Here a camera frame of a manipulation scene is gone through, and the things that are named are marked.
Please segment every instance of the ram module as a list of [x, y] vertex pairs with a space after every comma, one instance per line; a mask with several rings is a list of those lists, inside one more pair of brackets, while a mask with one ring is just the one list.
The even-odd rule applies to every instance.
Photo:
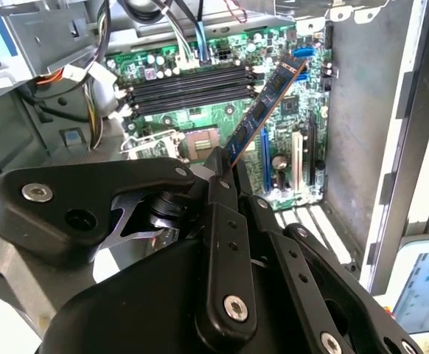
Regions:
[[234, 166], [239, 160], [305, 65], [305, 59], [295, 58], [290, 54], [283, 56], [259, 96], [255, 99], [254, 104], [234, 129], [232, 137], [226, 144], [231, 166]]

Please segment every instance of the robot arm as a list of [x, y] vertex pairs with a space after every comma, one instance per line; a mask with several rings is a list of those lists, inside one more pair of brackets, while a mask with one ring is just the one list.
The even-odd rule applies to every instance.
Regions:
[[[421, 353], [229, 166], [215, 148], [192, 170], [167, 158], [2, 175], [0, 297], [35, 324], [39, 353]], [[94, 284], [99, 249], [164, 227], [177, 242]]]

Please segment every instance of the green circuit board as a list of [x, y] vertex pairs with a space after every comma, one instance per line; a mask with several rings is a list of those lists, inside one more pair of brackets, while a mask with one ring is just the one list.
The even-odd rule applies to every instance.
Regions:
[[[330, 87], [325, 87], [323, 73], [324, 63], [332, 60], [331, 46], [327, 43], [330, 38], [327, 36], [327, 29], [325, 29], [309, 37], [299, 37], [293, 24], [288, 27], [264, 29], [259, 32], [214, 39], [208, 41], [208, 47], [212, 54], [212, 62], [209, 65], [191, 67], [181, 71], [181, 76], [187, 73], [211, 71], [232, 66], [233, 62], [240, 60], [242, 63], [263, 72], [265, 80], [267, 80], [276, 68], [278, 59], [285, 52], [291, 52], [292, 49], [305, 46], [315, 48], [314, 55], [308, 58], [307, 80], [294, 83], [291, 86], [281, 105], [274, 110], [265, 124], [268, 142], [256, 137], [243, 155], [254, 193], [267, 198], [274, 209], [311, 204], [323, 198], [325, 171], [323, 167], [309, 166], [311, 151], [305, 149], [303, 174], [304, 180], [307, 181], [309, 170], [313, 168], [314, 181], [305, 183], [297, 190], [291, 188], [278, 190], [266, 181], [266, 170], [270, 171], [268, 175], [271, 175], [273, 179], [275, 174], [271, 169], [270, 161], [267, 162], [265, 157], [262, 157], [261, 150], [264, 148], [262, 145], [267, 144], [271, 158], [283, 154], [288, 156], [290, 161], [292, 133], [300, 132], [307, 141], [309, 138], [308, 127], [314, 121], [316, 127], [315, 162], [324, 164]], [[194, 50], [196, 49], [195, 44], [191, 44], [191, 46]], [[137, 90], [140, 83], [163, 78], [161, 75], [165, 75], [168, 69], [170, 76], [175, 76], [179, 60], [178, 47], [168, 46], [151, 51], [109, 55], [106, 58], [106, 65], [117, 75], [117, 83], [120, 88]], [[149, 78], [147, 77], [148, 70], [152, 75]], [[262, 88], [262, 83], [257, 84], [259, 86], [256, 91], [259, 91]], [[205, 156], [196, 155], [192, 146], [196, 144], [224, 146], [253, 101], [253, 99], [246, 98], [161, 114], [134, 116], [130, 118], [132, 124], [129, 124], [128, 133], [141, 136], [174, 128], [185, 134], [185, 140], [181, 143], [185, 157], [191, 163], [202, 163]], [[166, 155], [167, 152], [163, 145], [138, 153], [139, 158]], [[287, 179], [292, 178], [290, 166], [286, 169], [286, 175]]]

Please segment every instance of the monitor screen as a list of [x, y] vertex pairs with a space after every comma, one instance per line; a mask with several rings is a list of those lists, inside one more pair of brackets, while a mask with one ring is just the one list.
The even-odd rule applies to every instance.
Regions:
[[429, 332], [429, 253], [418, 255], [394, 315], [408, 333]]

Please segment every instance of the hex bolt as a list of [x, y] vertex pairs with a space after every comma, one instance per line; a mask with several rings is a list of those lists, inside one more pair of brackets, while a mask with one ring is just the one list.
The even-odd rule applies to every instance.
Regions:
[[268, 204], [267, 204], [267, 202], [266, 202], [266, 201], [264, 201], [264, 200], [263, 200], [263, 199], [261, 199], [261, 198], [257, 199], [257, 203], [258, 203], [262, 208], [264, 208], [264, 209], [267, 209], [267, 208], [268, 208]]
[[247, 306], [235, 295], [229, 295], [224, 299], [224, 310], [234, 321], [244, 322], [247, 319]]
[[329, 354], [342, 354], [342, 349], [338, 340], [328, 332], [321, 333], [321, 343]]
[[21, 194], [28, 201], [35, 201], [37, 203], [46, 203], [54, 196], [54, 193], [48, 186], [39, 183], [27, 184], [21, 188]]
[[186, 176], [186, 171], [182, 167], [176, 167], [175, 171], [176, 173], [178, 173], [179, 175], [182, 175], [183, 177]]
[[227, 190], [230, 188], [229, 183], [224, 179], [220, 179], [220, 184], [225, 187]]
[[304, 229], [302, 229], [301, 227], [297, 228], [296, 230], [298, 231], [298, 233], [300, 234], [300, 236], [302, 236], [302, 237], [308, 237], [308, 233]]
[[401, 344], [405, 348], [407, 354], [416, 354], [416, 350], [414, 350], [414, 348], [408, 342], [402, 341]]

